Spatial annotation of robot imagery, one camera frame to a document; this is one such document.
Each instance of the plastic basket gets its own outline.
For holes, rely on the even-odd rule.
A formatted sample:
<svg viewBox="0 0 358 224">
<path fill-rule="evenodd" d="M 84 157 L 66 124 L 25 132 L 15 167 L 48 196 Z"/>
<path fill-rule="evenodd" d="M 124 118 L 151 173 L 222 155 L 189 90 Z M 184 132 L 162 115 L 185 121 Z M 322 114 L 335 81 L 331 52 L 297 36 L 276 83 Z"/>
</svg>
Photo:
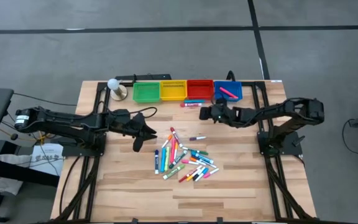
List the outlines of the plastic basket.
<svg viewBox="0 0 358 224">
<path fill-rule="evenodd" d="M 187 97 L 186 80 L 167 80 L 160 82 L 161 100 L 184 100 Z"/>
<path fill-rule="evenodd" d="M 215 99 L 225 98 L 227 101 L 237 102 L 242 99 L 242 86 L 241 82 L 232 82 L 232 81 L 215 81 Z M 238 99 L 230 98 L 229 95 L 223 93 L 219 87 L 223 87 L 227 91 L 231 92 L 233 95 L 237 96 Z"/>
<path fill-rule="evenodd" d="M 155 103 L 160 101 L 160 83 L 135 83 L 133 99 L 137 103 Z"/>
<path fill-rule="evenodd" d="M 189 100 L 210 100 L 214 94 L 212 80 L 187 80 L 187 98 Z"/>
</svg>

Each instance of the white paper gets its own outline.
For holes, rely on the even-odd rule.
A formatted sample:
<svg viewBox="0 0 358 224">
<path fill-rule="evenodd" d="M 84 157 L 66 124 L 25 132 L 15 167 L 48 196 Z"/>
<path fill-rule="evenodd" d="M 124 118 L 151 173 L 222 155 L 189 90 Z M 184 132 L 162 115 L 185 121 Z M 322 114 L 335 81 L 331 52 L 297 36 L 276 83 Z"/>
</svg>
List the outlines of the white paper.
<svg viewBox="0 0 358 224">
<path fill-rule="evenodd" d="M 60 176 L 60 173 L 62 172 L 63 168 L 62 151 L 63 146 L 59 144 L 46 143 L 42 145 L 42 148 L 41 146 L 34 146 L 29 168 L 56 175 L 55 169 L 50 165 L 53 164 L 53 166 L 57 170 L 57 174 Z"/>
</svg>

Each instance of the gray carpet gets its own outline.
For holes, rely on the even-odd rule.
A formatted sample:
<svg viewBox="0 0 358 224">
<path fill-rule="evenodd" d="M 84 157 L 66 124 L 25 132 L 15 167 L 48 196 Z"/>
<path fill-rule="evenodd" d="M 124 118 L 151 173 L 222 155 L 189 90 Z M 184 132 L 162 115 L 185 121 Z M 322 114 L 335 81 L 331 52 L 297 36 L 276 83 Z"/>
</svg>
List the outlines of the gray carpet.
<svg viewBox="0 0 358 224">
<path fill-rule="evenodd" d="M 358 25 L 358 1 L 258 0 L 255 8 L 260 26 Z M 0 0 L 0 29 L 251 24 L 243 0 Z M 271 79 L 283 80 L 287 96 L 317 97 L 325 106 L 326 121 L 300 131 L 318 216 L 358 222 L 358 155 L 341 139 L 344 122 L 358 117 L 358 30 L 261 35 Z M 134 73 L 224 78 L 228 70 L 237 79 L 262 78 L 252 31 L 0 35 L 0 87 L 65 103 L 76 103 L 83 80 Z M 9 112 L 37 105 L 74 112 L 19 96 Z M 358 151 L 358 129 L 346 129 L 346 139 Z M 47 220 L 54 194 L 54 188 L 25 184 L 4 200 L 0 215 L 10 216 L 9 223 Z"/>
</svg>

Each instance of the red basket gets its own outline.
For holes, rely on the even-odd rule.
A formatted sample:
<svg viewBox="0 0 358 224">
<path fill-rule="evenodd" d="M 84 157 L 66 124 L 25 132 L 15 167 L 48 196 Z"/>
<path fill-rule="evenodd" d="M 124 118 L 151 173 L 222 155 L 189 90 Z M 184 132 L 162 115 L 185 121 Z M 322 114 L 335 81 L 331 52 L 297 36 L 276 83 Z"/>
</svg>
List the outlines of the red basket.
<svg viewBox="0 0 358 224">
<path fill-rule="evenodd" d="M 214 94 L 212 80 L 187 80 L 187 98 L 189 100 L 209 100 Z"/>
</svg>

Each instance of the wooden table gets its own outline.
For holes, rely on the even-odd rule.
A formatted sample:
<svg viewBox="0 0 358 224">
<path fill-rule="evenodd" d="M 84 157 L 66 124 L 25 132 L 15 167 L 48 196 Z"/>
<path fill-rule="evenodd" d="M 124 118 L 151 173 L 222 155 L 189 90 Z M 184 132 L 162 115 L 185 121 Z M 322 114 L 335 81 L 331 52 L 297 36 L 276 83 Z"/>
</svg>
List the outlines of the wooden table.
<svg viewBox="0 0 358 224">
<path fill-rule="evenodd" d="M 77 114 L 88 114 L 93 109 L 96 81 L 82 84 Z M 269 103 L 281 103 L 286 99 L 283 83 L 266 81 Z M 256 138 L 257 125 L 236 129 L 225 124 L 213 124 L 211 120 L 200 121 L 199 108 L 181 108 L 179 102 L 164 101 L 158 104 L 137 104 L 132 100 L 132 88 L 124 101 L 110 100 L 109 109 L 125 108 L 136 111 L 156 106 L 158 112 L 147 119 L 147 124 L 157 131 L 158 138 L 144 142 L 139 153 L 132 151 L 133 140 L 116 133 L 108 133 L 108 142 L 101 158 L 98 181 L 92 211 L 92 222 L 140 222 L 174 221 L 273 221 L 273 206 L 267 181 L 264 158 L 259 154 Z M 243 100 L 230 103 L 240 107 L 254 108 L 251 88 L 243 87 Z M 259 100 L 263 104 L 261 92 Z M 280 125 L 288 118 L 274 119 Z M 161 145 L 174 127 L 187 147 L 208 151 L 219 172 L 199 182 L 182 182 L 194 165 L 168 180 L 162 174 L 154 174 L 154 150 Z M 207 136 L 200 141 L 189 141 L 192 136 Z M 62 178 L 57 189 L 51 218 L 58 216 L 58 205 L 63 183 L 75 158 L 64 162 Z M 310 215 L 315 216 L 305 169 L 293 156 L 282 156 L 283 169 L 289 191 Z M 82 159 L 71 173 L 64 192 L 66 207 L 77 191 Z M 285 216 L 282 195 L 277 189 L 281 214 Z M 81 204 L 81 217 L 85 215 L 86 192 Z"/>
</svg>

